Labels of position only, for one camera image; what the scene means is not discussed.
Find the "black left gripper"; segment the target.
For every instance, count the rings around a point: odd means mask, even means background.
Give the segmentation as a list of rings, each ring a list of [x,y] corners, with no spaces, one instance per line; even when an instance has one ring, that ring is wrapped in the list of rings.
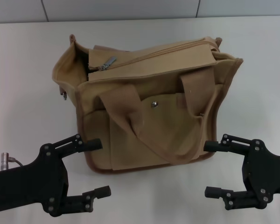
[[[94,199],[111,196],[109,186],[79,196],[66,196],[67,171],[62,157],[102,149],[100,139],[83,141],[80,134],[40,148],[30,164],[0,171],[0,211],[41,203],[51,216],[93,212]]]

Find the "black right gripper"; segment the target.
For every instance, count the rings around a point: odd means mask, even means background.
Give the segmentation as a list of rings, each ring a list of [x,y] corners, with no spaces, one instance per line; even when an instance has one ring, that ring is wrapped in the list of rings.
[[[205,152],[246,152],[242,175],[247,191],[233,191],[206,187],[206,198],[222,198],[226,210],[264,209],[272,202],[274,194],[280,194],[280,156],[271,153],[261,140],[224,134],[220,142],[207,140]]]

